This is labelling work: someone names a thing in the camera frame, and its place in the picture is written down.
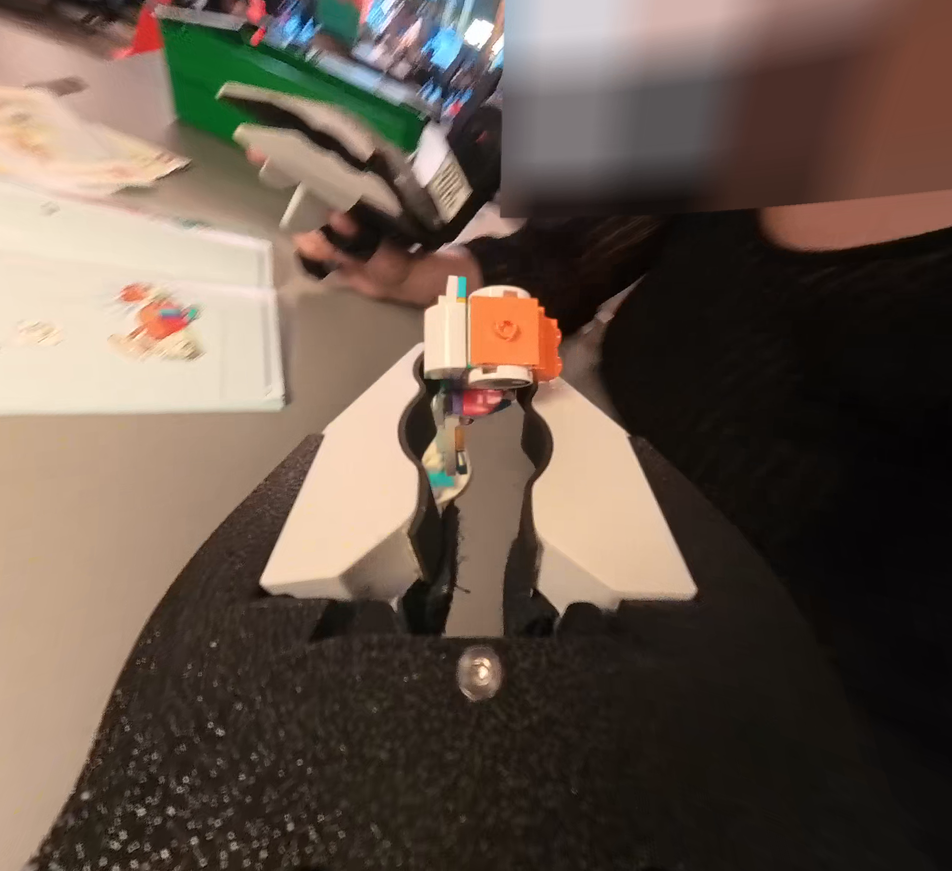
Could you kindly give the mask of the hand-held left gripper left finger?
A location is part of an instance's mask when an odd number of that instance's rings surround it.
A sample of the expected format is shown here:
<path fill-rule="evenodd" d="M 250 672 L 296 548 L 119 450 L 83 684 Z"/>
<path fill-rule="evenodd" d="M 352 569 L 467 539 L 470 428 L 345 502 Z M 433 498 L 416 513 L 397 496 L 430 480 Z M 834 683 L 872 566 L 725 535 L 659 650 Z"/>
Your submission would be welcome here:
<path fill-rule="evenodd" d="M 390 602 L 433 581 L 433 441 L 422 350 L 411 349 L 324 429 L 260 578 L 274 596 Z"/>

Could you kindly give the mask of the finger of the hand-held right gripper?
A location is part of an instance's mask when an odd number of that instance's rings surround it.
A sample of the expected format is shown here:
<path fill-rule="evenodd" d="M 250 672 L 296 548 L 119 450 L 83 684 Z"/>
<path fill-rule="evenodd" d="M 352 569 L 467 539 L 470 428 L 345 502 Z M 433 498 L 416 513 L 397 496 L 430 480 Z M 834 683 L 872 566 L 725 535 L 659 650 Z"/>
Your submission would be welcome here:
<path fill-rule="evenodd" d="M 345 161 L 370 161 L 387 152 L 387 140 L 346 110 L 301 96 L 229 81 L 215 94 L 253 127 L 293 131 Z"/>
<path fill-rule="evenodd" d="M 233 139 L 261 157 L 259 179 L 263 183 L 292 191 L 280 221 L 285 232 L 318 230 L 328 223 L 331 213 L 349 213 L 358 206 L 382 213 L 386 221 L 402 216 L 398 198 L 381 178 L 352 168 L 298 131 L 242 124 Z"/>

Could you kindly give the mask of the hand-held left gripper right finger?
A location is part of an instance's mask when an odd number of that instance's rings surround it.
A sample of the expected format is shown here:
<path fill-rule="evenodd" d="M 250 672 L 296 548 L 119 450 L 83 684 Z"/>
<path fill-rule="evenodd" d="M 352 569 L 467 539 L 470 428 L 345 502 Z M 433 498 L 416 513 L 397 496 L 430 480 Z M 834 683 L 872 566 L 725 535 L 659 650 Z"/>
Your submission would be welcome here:
<path fill-rule="evenodd" d="M 524 409 L 530 590 L 550 603 L 692 601 L 698 592 L 621 425 L 565 382 Z"/>

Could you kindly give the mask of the orange lego seahorse figure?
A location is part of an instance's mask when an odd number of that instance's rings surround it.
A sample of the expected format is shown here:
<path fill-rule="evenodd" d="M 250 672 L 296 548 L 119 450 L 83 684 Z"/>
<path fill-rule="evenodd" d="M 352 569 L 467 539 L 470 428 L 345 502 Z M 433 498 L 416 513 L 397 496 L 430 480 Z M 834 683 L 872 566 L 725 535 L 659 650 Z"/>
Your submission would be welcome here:
<path fill-rule="evenodd" d="M 561 341 L 556 320 L 526 290 L 470 291 L 466 278 L 447 278 L 423 317 L 422 378 L 435 434 L 422 465 L 438 508 L 470 482 L 468 427 L 556 379 L 563 368 Z"/>

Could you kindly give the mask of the instruction booklet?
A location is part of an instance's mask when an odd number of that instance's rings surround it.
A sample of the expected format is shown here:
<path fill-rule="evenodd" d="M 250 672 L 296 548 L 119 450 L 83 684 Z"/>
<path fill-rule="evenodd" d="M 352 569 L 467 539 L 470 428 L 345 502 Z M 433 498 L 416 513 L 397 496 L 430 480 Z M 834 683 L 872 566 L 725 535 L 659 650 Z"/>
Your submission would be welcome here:
<path fill-rule="evenodd" d="M 98 185 L 96 166 L 115 151 L 109 127 L 78 116 L 50 92 L 1 89 L 1 178 L 62 196 L 108 197 L 125 189 Z"/>
<path fill-rule="evenodd" d="M 267 240 L 2 185 L 1 414 L 278 412 Z"/>

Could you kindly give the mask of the person's right forearm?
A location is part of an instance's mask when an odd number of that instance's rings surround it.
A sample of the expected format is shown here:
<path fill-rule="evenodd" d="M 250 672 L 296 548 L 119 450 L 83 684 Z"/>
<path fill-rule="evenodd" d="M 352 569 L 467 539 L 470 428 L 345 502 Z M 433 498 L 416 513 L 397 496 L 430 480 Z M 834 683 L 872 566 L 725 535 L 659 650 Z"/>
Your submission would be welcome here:
<path fill-rule="evenodd" d="M 644 215 L 528 221 L 505 236 L 473 238 L 464 249 L 485 286 L 526 290 L 568 338 L 649 271 L 672 224 Z"/>

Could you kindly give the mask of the person's right hand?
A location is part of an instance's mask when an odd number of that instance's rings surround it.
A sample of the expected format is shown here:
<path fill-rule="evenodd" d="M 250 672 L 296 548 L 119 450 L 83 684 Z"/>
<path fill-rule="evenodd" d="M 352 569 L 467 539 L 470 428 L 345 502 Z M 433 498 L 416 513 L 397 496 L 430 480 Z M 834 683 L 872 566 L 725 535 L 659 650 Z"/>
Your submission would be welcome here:
<path fill-rule="evenodd" d="M 482 270 L 463 246 L 444 246 L 434 254 L 411 253 L 382 238 L 367 259 L 345 251 L 344 245 L 364 237 L 363 221 L 332 211 L 325 225 L 292 235 L 292 247 L 303 268 L 325 272 L 324 282 L 370 299 L 402 306 L 427 308 L 446 290 L 450 277 L 467 281 L 470 291 L 484 286 Z"/>

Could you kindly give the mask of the green plastic bin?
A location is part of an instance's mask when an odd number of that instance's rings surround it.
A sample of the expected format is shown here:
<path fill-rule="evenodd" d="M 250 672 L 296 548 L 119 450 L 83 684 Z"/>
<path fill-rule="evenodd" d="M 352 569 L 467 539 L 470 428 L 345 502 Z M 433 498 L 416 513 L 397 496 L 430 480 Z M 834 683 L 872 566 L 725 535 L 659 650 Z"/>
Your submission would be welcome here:
<path fill-rule="evenodd" d="M 236 16 L 173 6 L 155 11 L 181 123 L 225 141 L 242 121 L 240 111 L 217 98 L 237 82 L 338 105 L 361 117 L 387 140 L 412 151 L 426 122 L 437 114 L 413 87 L 331 53 L 278 47 Z"/>

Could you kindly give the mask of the small folded leaflet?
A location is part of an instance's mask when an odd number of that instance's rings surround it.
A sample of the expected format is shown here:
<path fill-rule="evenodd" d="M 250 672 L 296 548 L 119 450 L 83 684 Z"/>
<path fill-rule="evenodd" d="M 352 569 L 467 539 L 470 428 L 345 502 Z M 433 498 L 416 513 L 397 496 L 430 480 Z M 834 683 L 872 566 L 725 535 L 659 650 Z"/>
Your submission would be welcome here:
<path fill-rule="evenodd" d="M 191 160 L 123 132 L 110 131 L 106 140 L 115 153 L 98 164 L 91 178 L 114 191 L 123 188 L 152 187 L 164 178 L 184 171 Z"/>

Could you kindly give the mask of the person's black top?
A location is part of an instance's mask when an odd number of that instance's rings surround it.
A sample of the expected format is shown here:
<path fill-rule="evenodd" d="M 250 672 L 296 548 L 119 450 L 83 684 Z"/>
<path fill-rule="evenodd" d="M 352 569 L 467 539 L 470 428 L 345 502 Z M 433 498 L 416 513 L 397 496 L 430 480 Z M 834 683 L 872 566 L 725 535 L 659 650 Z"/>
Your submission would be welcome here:
<path fill-rule="evenodd" d="M 950 869 L 950 201 L 609 217 L 622 420 L 803 610 Z"/>

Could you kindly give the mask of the closed instruction booklet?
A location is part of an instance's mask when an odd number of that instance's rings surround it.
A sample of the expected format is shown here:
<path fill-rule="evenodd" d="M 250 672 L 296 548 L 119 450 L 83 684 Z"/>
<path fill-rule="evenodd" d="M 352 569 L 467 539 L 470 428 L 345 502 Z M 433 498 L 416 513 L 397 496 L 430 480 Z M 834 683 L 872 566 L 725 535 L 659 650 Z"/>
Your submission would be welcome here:
<path fill-rule="evenodd" d="M 109 127 L 78 116 L 50 92 L 1 89 L 1 178 L 62 196 L 108 197 L 125 189 L 98 185 L 96 166 L 115 151 Z"/>

